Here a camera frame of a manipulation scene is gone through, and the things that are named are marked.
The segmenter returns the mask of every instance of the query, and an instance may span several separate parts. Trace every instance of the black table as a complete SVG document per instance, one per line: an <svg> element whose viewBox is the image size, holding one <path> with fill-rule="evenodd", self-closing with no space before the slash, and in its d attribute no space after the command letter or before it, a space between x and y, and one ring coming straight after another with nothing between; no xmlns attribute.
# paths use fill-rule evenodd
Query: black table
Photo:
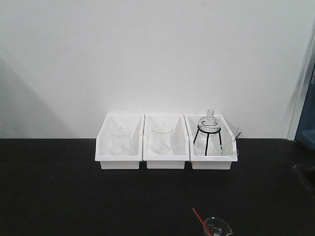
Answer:
<svg viewBox="0 0 315 236"><path fill-rule="evenodd" d="M314 152L238 139L231 170L101 170L95 140L0 140L1 236L198 236L203 219L236 236L315 235L315 196L292 170Z"/></svg>

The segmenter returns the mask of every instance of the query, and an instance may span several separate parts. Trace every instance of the black metal stand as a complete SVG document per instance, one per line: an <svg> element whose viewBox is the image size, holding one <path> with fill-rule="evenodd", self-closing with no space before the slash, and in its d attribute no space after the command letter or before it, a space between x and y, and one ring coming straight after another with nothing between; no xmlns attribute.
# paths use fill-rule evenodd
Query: black metal stand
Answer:
<svg viewBox="0 0 315 236"><path fill-rule="evenodd" d="M209 135L210 134L217 134L219 133L219 141L220 141L220 148L222 148L222 140L221 140L221 128L219 128L219 130L217 132L206 132L206 131L203 131L199 128L199 125L197 126L198 130L197 130L197 133L196 133L196 136L193 140L193 144L195 144L196 142L196 139L197 139L197 136L198 136L198 133L199 131L202 132L202 133L205 133L207 134L207 143L206 143L206 150L205 150L205 156L207 155L207 151L208 151L208 142L209 142Z"/></svg>

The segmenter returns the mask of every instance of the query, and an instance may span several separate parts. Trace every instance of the glass beaker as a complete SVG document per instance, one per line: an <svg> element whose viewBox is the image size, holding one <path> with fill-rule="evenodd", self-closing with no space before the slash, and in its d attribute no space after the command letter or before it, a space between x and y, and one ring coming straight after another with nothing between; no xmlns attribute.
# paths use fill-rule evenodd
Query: glass beaker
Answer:
<svg viewBox="0 0 315 236"><path fill-rule="evenodd" d="M230 226L221 218L210 217L207 218L204 223L208 227L212 236L228 236L233 234ZM211 236L205 229L203 229L203 235Z"/></svg>
<svg viewBox="0 0 315 236"><path fill-rule="evenodd" d="M131 129L127 126L115 126L110 131L112 155L130 155Z"/></svg>
<svg viewBox="0 0 315 236"><path fill-rule="evenodd" d="M166 155L172 150L171 137L173 127L167 123L159 123L154 129L151 148L159 155Z"/></svg>

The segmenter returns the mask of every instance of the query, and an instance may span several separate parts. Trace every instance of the blue object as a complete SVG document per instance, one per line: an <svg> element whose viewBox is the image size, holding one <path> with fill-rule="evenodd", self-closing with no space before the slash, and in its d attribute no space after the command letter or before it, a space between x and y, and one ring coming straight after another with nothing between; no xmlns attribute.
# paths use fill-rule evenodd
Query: blue object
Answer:
<svg viewBox="0 0 315 236"><path fill-rule="evenodd" d="M303 110L296 131L295 140L302 143L311 150L315 150L315 65L313 68L311 82L306 94Z"/></svg>

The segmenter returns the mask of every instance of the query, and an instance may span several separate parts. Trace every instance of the white plastic bin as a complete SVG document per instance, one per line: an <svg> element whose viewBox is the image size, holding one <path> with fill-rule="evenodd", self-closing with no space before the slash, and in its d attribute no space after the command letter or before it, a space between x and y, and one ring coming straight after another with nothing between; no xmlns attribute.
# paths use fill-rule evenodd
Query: white plastic bin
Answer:
<svg viewBox="0 0 315 236"><path fill-rule="evenodd" d="M108 114L96 138L95 161L99 161L102 169L139 169L142 161L144 115L112 115ZM131 129L130 154L112 155L111 128L127 126Z"/></svg>
<svg viewBox="0 0 315 236"><path fill-rule="evenodd" d="M209 138L208 152L205 156L207 135L199 132L195 144L193 140L197 132L197 125L202 115L185 115L189 134L190 160L193 169L229 170L232 161L237 161L236 142L229 144L221 154L218 134ZM215 115L221 126L222 145L228 144L232 139L232 131L222 115Z"/></svg>
<svg viewBox="0 0 315 236"><path fill-rule="evenodd" d="M172 127L171 146L168 154L154 152L154 133L159 124ZM183 169L189 160L189 138L183 115L146 115L143 137L143 160L148 169Z"/></svg>

